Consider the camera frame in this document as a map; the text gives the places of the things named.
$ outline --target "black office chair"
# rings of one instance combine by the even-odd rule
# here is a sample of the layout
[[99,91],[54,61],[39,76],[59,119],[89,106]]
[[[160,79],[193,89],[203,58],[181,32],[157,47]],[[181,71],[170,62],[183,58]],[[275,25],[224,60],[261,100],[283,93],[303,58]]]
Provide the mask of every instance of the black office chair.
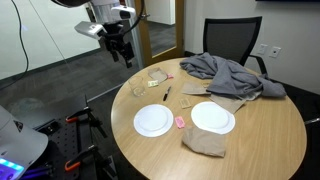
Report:
[[267,74],[259,56],[250,55],[256,43],[262,17],[238,19],[205,19],[203,51],[233,60],[244,66],[248,57],[257,60],[261,74]]

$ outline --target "crumpled fabric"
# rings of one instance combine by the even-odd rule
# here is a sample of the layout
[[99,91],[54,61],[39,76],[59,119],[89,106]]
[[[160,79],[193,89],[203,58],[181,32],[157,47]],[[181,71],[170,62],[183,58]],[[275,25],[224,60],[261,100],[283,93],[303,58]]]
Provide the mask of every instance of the crumpled fabric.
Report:
[[284,97],[287,95],[280,83],[273,83],[267,76],[249,73],[239,63],[209,53],[195,55],[180,62],[181,68],[191,76],[213,79],[207,91],[224,96],[250,96],[261,91],[262,96]]

